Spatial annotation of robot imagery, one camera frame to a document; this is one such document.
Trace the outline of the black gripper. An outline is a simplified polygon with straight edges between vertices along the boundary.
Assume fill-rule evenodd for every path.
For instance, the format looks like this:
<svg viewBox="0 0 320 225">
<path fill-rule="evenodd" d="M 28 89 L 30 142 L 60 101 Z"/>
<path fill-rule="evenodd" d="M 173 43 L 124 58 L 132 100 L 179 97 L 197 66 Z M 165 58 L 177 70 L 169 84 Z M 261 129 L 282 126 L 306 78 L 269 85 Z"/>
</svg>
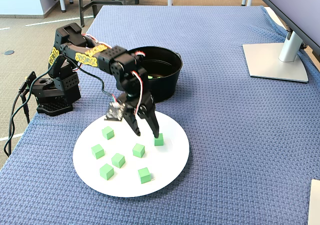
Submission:
<svg viewBox="0 0 320 225">
<path fill-rule="evenodd" d="M 117 98 L 117 101 L 120 104 L 125 104 L 127 111 L 123 117 L 137 136 L 140 136 L 141 133 L 136 120 L 136 114 L 138 114 L 140 119 L 146 120 L 152 130 L 153 136 L 155 138 L 159 137 L 159 123 L 156 118 L 154 101 L 149 91 L 143 92 L 142 97 L 140 97 L 139 92 L 137 94 L 123 92 Z"/>
</svg>

